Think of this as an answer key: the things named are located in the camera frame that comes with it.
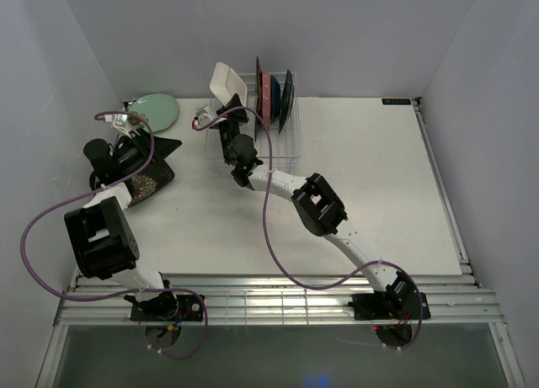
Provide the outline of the white rectangular plate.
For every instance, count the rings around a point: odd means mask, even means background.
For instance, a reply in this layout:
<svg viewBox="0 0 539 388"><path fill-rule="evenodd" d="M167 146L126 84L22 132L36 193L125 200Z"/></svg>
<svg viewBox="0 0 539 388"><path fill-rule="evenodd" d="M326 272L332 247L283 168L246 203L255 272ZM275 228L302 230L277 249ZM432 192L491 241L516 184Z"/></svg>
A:
<svg viewBox="0 0 539 388"><path fill-rule="evenodd" d="M210 81L213 96L227 105L237 95L243 106L247 105L248 87L243 79L227 64L217 62Z"/></svg>

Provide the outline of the cream floral square plate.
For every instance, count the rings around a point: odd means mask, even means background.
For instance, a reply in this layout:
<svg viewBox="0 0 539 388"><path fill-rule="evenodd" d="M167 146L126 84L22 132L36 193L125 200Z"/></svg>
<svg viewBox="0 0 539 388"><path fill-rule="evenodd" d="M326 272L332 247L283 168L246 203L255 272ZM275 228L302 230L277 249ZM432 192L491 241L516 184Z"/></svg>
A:
<svg viewBox="0 0 539 388"><path fill-rule="evenodd" d="M260 65L259 58L256 57L256 87L255 87L255 111L256 115L259 117L262 117L262 81L263 81L263 73ZM259 134L259 127L260 122L258 119L254 120L254 140L256 141Z"/></svg>

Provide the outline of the pink polka dot plate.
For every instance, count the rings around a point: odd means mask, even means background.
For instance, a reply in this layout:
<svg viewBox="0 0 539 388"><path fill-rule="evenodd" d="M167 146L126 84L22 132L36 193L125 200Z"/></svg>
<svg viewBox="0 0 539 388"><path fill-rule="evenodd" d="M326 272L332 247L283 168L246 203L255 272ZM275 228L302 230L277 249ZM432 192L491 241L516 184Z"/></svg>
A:
<svg viewBox="0 0 539 388"><path fill-rule="evenodd" d="M270 75L266 72L262 73L261 84L262 96L261 96L261 113L262 120L265 127L270 126L271 123L271 79Z"/></svg>

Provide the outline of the dark blue leaf plate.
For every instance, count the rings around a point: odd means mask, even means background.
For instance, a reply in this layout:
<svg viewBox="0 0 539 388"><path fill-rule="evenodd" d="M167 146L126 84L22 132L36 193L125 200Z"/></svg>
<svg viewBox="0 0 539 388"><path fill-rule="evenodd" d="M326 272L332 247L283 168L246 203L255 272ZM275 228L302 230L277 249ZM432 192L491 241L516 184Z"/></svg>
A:
<svg viewBox="0 0 539 388"><path fill-rule="evenodd" d="M274 75L270 76L271 100L270 100L270 119L274 123L280 117L281 111L281 87Z"/></svg>

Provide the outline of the teal leaf-shaped plate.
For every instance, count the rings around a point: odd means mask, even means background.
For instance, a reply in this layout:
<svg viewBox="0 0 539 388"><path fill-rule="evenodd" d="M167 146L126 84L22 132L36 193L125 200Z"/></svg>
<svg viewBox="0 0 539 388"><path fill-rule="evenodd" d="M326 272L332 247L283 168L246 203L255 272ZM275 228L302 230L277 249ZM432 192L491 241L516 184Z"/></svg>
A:
<svg viewBox="0 0 539 388"><path fill-rule="evenodd" d="M287 120L291 115L291 110L295 97L295 82L290 70L286 71L286 80L280 101L279 132L282 132Z"/></svg>

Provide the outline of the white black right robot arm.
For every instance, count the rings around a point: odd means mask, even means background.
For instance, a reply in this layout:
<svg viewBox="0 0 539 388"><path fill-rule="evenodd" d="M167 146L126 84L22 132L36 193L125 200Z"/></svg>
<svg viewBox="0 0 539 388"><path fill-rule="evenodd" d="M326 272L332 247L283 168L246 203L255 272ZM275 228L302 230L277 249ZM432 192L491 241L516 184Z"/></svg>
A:
<svg viewBox="0 0 539 388"><path fill-rule="evenodd" d="M242 188L263 192L266 198L276 196L292 203L307 231L338 248L354 264L354 272L363 274L372 292L353 297L357 319L426 318L424 294L403 269L375 256L323 175L299 177L274 168L271 160L259 159L253 138L239 130L251 111L236 101L217 111L224 161L232 166L234 181Z"/></svg>

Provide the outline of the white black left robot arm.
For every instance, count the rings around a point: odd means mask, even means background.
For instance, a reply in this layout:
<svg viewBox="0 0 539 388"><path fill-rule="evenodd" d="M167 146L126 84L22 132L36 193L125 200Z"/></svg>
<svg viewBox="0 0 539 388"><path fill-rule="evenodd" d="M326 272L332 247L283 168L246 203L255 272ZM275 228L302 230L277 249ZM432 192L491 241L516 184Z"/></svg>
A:
<svg viewBox="0 0 539 388"><path fill-rule="evenodd" d="M122 136L115 145L89 141L83 154L93 168L89 182L95 196L64 216L83 276L116 282L129 291L131 304L164 321L177 314L179 301L160 272L138 265L140 250L124 212L174 179L166 159L181 145L180 140L148 134Z"/></svg>

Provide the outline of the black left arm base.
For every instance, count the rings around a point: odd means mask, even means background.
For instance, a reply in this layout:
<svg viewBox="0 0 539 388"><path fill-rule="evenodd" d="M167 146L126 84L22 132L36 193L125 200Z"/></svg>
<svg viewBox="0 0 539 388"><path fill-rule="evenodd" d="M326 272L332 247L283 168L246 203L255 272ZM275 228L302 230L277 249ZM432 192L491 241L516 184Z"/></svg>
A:
<svg viewBox="0 0 539 388"><path fill-rule="evenodd" d="M133 322L200 322L204 319L201 302L191 294L173 295L161 293L150 300L137 301L128 296L131 303L130 320Z"/></svg>

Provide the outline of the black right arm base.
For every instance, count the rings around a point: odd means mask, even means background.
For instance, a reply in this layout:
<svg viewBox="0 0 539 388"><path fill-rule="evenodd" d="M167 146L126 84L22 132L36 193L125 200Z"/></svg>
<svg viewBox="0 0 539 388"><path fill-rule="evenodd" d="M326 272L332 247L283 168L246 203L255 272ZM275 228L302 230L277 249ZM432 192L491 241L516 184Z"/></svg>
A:
<svg viewBox="0 0 539 388"><path fill-rule="evenodd" d="M424 320L431 318L424 293L421 294L421 300L417 295L412 295L398 303L384 300L379 294L355 294L351 296L348 307L353 310L356 321L418 320L420 311L423 311Z"/></svg>

